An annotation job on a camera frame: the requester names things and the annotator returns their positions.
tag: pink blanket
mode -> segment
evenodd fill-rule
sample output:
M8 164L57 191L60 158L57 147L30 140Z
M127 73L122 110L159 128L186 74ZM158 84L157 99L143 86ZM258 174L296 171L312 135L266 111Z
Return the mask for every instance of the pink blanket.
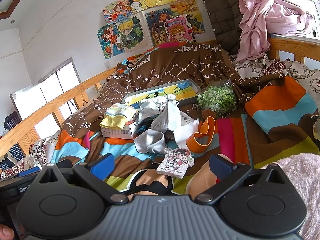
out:
M239 0L239 7L244 16L236 62L263 57L270 49L267 32L298 36L312 32L313 16L289 1Z

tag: white cloth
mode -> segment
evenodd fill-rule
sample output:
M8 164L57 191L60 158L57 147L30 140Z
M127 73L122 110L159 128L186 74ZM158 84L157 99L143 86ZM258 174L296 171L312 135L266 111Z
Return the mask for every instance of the white cloth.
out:
M151 129L162 133L174 131L181 126L180 110L172 101L168 100L164 111L154 119Z
M157 115L161 114L161 112L165 108L165 105L167 104L167 100L171 101L174 104L177 104L177 101L175 99L175 95L169 94L166 96L140 100L139 116L136 120L136 124L142 123L149 117L156 117Z
M164 154L166 148L164 134L151 129L146 130L133 141L139 153Z
M174 129L173 131L174 139L179 148L188 149L186 140L190 137L190 135L198 131L198 127L199 127L199 119Z

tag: yellow cloth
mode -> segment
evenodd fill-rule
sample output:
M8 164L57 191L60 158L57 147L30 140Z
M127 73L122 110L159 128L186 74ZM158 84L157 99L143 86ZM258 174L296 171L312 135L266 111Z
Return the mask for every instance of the yellow cloth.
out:
M123 129L124 125L132 119L137 112L132 106L114 104L104 114L100 126L111 129Z

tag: finger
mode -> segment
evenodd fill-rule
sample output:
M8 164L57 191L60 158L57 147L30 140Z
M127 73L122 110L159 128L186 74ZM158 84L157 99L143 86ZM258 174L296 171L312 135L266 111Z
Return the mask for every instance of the finger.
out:
M0 239L1 240L12 240L14 238L14 232L11 228L0 225Z

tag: wooden bed frame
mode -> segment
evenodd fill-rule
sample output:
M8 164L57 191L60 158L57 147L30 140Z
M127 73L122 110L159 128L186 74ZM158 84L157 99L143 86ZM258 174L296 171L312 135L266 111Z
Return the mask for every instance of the wooden bed frame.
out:
M271 43L271 49L268 52L268 56L271 59L279 59L279 51L286 51L293 53L294 60L301 63L304 63L304 57L320 61L320 44L298 41L294 39L287 40L282 38L270 38L269 42ZM202 44L215 45L216 42L207 41L202 42ZM0 140L0 157L5 155L15 143L18 143L21 150L26 155L29 155L31 145L35 141L39 140L39 136L34 128L36 124L38 124L49 114L53 114L57 124L61 127L64 118L59 110L59 107L73 99L77 108L80 109L84 106L84 101L89 101L86 90L92 86L95 86L95 89L98 91L98 89L101 87L99 82L110 76L115 71L116 67L82 82L78 86L68 90L54 100L50 101L35 111L28 118L20 122Z

